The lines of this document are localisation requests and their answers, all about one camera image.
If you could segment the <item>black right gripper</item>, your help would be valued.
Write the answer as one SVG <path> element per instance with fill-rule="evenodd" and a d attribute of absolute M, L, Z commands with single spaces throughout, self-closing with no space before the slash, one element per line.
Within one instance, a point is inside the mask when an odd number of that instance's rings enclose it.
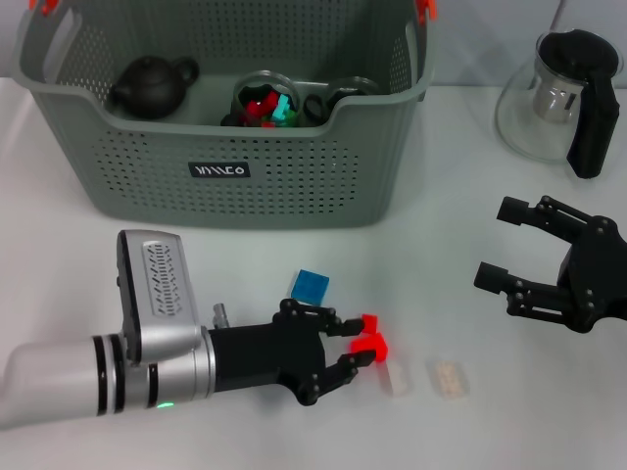
<path fill-rule="evenodd" d="M 559 270 L 561 288 L 480 263 L 474 286 L 505 294 L 508 315 L 564 323 L 577 333 L 590 332 L 601 319 L 626 318 L 626 241 L 612 219 L 543 196 L 534 207 L 504 197 L 497 220 L 533 226 L 571 244 Z"/>

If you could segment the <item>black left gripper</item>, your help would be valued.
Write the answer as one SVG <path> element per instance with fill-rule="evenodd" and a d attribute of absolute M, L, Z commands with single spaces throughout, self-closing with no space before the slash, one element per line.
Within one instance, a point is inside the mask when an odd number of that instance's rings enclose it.
<path fill-rule="evenodd" d="M 314 405 L 350 384 L 360 368 L 376 359 L 375 350 L 366 350 L 343 354 L 328 366 L 319 334 L 356 337 L 364 326 L 361 318 L 343 320 L 334 308 L 285 299 L 269 323 L 214 329 L 215 391 L 277 384 L 292 392 L 299 404 Z"/>

